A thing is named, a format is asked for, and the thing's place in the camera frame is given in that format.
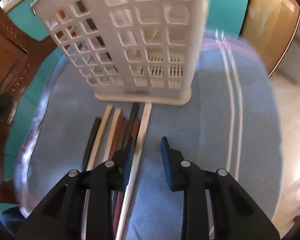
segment tile floor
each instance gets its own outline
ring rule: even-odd
[[[290,83],[279,70],[270,78],[279,107],[283,146],[283,187],[273,223],[282,236],[300,214],[300,85]]]

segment carved wooden furniture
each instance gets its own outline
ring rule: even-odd
[[[4,145],[18,102],[42,61],[55,48],[50,36],[42,41],[33,39],[15,26],[0,8],[0,94],[8,92],[13,97],[12,110],[0,120],[0,203],[16,203],[13,183],[2,181],[2,176]]]

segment basket base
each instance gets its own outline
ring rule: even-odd
[[[191,89],[189,89],[185,95],[181,98],[156,98],[142,95],[98,95],[94,93],[96,99],[100,101],[119,101],[119,102],[141,102],[141,103],[152,103],[152,104],[162,104],[162,105],[173,105],[173,106],[183,106],[188,103],[191,99]]]

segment plastic basket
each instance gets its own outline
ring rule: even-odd
[[[208,0],[37,0],[33,8],[96,98],[190,100]]]

